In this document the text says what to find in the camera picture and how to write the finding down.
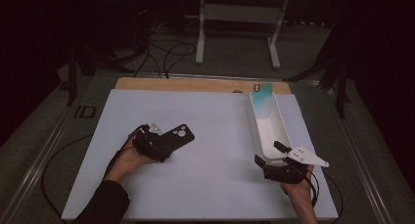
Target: dark background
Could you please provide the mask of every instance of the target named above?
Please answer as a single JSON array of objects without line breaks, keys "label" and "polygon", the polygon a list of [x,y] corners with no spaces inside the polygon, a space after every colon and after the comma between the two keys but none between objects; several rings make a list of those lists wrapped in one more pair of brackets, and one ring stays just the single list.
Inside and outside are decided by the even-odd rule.
[{"label": "dark background", "polygon": [[[233,4],[272,4],[227,0]],[[288,23],[333,26],[329,39],[349,54],[348,77],[381,129],[414,191],[413,147],[415,0],[291,0]],[[181,27],[196,15],[199,0],[142,0],[152,13]],[[111,52],[98,0],[0,0],[0,145],[60,84],[56,70],[68,62],[68,35]],[[323,47],[327,56],[333,47]]]}]

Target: human hand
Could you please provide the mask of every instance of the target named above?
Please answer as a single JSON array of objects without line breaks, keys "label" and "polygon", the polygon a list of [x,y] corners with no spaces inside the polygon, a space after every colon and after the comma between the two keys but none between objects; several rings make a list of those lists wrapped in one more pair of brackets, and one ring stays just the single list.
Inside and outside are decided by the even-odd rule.
[{"label": "human hand", "polygon": [[[308,165],[307,170],[312,171],[314,166]],[[311,173],[306,174],[308,180],[311,181]],[[290,197],[291,205],[300,218],[301,224],[315,224],[317,217],[311,203],[310,186],[303,179],[298,184],[280,183],[281,189]]]},{"label": "human hand", "polygon": [[125,143],[119,151],[119,155],[116,158],[113,167],[104,177],[104,180],[112,180],[121,184],[123,179],[136,169],[146,163],[154,161],[149,157],[137,153],[134,145],[132,144],[132,136],[133,135],[129,136],[127,143]]}]

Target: black sleeve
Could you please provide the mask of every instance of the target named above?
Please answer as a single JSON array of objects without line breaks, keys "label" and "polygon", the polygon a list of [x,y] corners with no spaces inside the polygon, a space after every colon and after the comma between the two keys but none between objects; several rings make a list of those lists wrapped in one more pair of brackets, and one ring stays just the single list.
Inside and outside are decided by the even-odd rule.
[{"label": "black sleeve", "polygon": [[119,223],[129,202],[128,194],[121,185],[114,181],[103,181],[73,224]]}]

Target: person's arm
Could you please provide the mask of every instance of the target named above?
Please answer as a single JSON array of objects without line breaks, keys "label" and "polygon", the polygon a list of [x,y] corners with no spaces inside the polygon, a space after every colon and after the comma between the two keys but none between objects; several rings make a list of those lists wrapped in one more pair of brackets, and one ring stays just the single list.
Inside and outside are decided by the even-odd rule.
[{"label": "person's arm", "polygon": [[[307,168],[312,171],[313,166],[309,165]],[[311,174],[307,173],[307,177],[311,180]],[[281,188],[290,197],[291,205],[297,213],[301,224],[315,224],[317,217],[311,203],[310,186],[305,180],[298,184],[281,183]]]},{"label": "person's arm", "polygon": [[130,202],[128,194],[121,186],[123,179],[151,161],[150,158],[137,153],[130,139],[121,149],[112,168],[73,224],[119,223]]}]

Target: white metal stand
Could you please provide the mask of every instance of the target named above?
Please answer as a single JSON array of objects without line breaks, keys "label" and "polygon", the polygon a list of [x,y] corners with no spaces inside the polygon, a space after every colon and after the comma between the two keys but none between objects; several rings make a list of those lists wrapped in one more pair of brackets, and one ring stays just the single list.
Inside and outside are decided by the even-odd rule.
[{"label": "white metal stand", "polygon": [[248,6],[232,6],[205,3],[201,0],[200,16],[199,16],[199,39],[196,52],[196,63],[202,64],[204,61],[205,49],[205,20],[231,21],[231,22],[261,22],[275,24],[275,30],[272,36],[267,39],[269,53],[271,55],[272,66],[274,68],[281,67],[278,59],[275,41],[283,22],[285,11],[289,0],[283,0],[279,8],[270,7],[248,7]]}]

